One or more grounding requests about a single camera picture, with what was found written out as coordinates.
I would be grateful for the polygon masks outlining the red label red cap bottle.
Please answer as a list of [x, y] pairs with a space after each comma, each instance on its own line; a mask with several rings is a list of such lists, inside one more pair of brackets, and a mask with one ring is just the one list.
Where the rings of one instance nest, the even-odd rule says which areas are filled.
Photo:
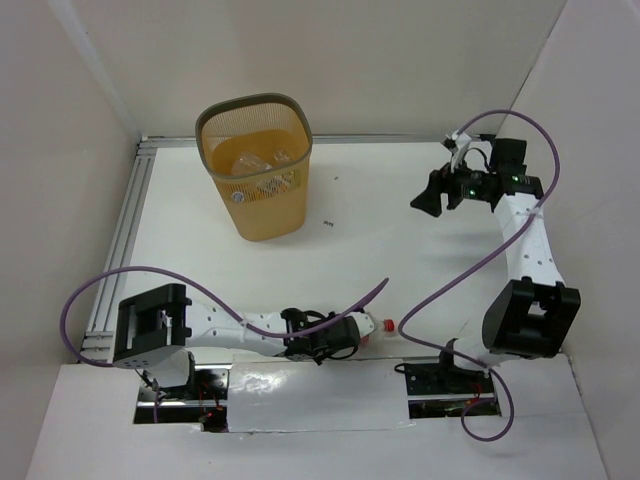
[[361, 347], [377, 344], [383, 340], [392, 338], [396, 334], [396, 326], [393, 320], [391, 319], [378, 320], [374, 318], [369, 312], [367, 313], [375, 320], [376, 331], [373, 334], [371, 334], [368, 338], [365, 338], [363, 340], [360, 339]]

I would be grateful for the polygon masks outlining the green plastic bottle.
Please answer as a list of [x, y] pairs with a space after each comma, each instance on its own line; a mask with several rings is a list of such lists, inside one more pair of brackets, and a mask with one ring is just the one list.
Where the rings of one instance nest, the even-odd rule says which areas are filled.
[[282, 175], [285, 182], [286, 190], [295, 190], [300, 187], [302, 183], [302, 174], [300, 170], [291, 170]]

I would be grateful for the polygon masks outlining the orange label yellow cap bottle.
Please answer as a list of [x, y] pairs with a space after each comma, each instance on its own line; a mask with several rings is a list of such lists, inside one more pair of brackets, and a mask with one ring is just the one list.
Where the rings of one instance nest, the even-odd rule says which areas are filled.
[[274, 177], [256, 183], [256, 191], [260, 199], [271, 198], [287, 193], [290, 187], [291, 183], [282, 177]]

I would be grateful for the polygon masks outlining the white orange label bottle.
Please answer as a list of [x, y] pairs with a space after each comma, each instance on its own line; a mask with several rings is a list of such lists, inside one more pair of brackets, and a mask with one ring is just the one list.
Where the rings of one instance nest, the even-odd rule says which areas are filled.
[[261, 174], [272, 169], [273, 166], [259, 156], [250, 152], [242, 152], [234, 161], [231, 167], [231, 174], [233, 176], [239, 177], [245, 175]]

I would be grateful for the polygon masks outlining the clear bottle white cap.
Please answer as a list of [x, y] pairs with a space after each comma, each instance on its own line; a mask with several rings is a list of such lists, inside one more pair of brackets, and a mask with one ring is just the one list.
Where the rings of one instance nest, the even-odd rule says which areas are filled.
[[284, 149], [277, 149], [273, 153], [274, 164], [278, 167], [288, 165], [293, 162], [292, 155]]

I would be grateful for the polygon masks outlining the blue label plastic bottle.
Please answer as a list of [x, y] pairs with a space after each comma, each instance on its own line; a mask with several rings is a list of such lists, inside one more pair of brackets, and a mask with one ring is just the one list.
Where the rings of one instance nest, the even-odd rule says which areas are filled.
[[250, 200], [250, 196], [243, 191], [234, 191], [230, 195], [234, 203], [245, 203]]

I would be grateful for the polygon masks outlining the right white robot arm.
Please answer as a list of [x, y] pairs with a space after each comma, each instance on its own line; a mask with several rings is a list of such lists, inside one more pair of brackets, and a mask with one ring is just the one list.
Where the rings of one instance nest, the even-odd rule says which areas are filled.
[[450, 162], [430, 173], [426, 189], [410, 203], [439, 217], [464, 200], [484, 202], [508, 245], [508, 281], [480, 331], [450, 340], [439, 355], [436, 379], [448, 392], [468, 384], [471, 371], [508, 360], [555, 357], [581, 306], [579, 291], [565, 284], [552, 257], [539, 204], [544, 190], [539, 178], [526, 173], [526, 142], [493, 140], [483, 169], [474, 170], [465, 160], [471, 141], [459, 133], [444, 140]]

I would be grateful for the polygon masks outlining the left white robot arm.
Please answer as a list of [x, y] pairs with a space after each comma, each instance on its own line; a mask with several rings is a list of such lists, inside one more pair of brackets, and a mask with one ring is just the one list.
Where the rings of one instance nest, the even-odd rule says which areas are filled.
[[142, 370], [160, 389], [184, 399], [197, 387], [191, 348], [242, 350], [320, 364], [353, 355], [375, 330], [362, 311], [314, 329], [332, 318], [297, 308], [232, 316], [220, 306], [190, 300], [182, 284], [166, 284], [120, 302], [113, 365]]

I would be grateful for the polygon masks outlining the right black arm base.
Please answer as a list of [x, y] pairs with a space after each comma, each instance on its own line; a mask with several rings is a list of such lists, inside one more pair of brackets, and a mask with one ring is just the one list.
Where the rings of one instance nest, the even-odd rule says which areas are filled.
[[478, 371], [445, 371], [437, 363], [399, 363], [394, 372], [404, 377], [409, 418], [500, 416], [492, 379]]

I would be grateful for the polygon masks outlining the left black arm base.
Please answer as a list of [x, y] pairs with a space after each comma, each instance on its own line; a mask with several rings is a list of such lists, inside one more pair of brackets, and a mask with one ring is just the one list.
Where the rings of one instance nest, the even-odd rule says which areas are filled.
[[228, 432], [229, 368], [197, 367], [188, 383], [177, 387], [157, 387], [150, 373], [137, 374], [134, 424], [189, 424], [202, 432]]

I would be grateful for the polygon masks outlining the orange mesh waste bin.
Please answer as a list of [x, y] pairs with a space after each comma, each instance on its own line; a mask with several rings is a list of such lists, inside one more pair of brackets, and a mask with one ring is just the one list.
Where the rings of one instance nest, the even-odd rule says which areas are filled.
[[[307, 212], [310, 157], [313, 138], [301, 106], [280, 93], [261, 93], [213, 105], [195, 124], [195, 139], [206, 169], [239, 235], [253, 242], [280, 237], [298, 230]], [[284, 149], [293, 162], [276, 166], [273, 153]], [[233, 176], [231, 167], [242, 152], [253, 153], [273, 169], [261, 174]], [[287, 193], [260, 199], [256, 183], [300, 170], [302, 183]], [[234, 203], [230, 195], [243, 191], [245, 203]]]

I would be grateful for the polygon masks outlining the white taped cover plate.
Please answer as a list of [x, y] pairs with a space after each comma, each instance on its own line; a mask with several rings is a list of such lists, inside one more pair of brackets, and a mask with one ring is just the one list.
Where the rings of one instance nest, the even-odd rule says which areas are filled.
[[227, 389], [231, 433], [384, 431], [411, 425], [392, 360], [236, 364]]

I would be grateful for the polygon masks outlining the aluminium frame rail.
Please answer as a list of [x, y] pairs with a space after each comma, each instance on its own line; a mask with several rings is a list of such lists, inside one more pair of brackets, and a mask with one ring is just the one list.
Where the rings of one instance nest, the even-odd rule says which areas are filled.
[[250, 242], [236, 231], [191, 138], [150, 138], [138, 148], [109, 268], [134, 266], [99, 287], [89, 332], [113, 329], [120, 300], [174, 271], [231, 307], [339, 311], [378, 284], [379, 317], [400, 319], [501, 240], [489, 208], [467, 202], [432, 218], [410, 207], [447, 160], [414, 136], [316, 139], [306, 220], [297, 231]]

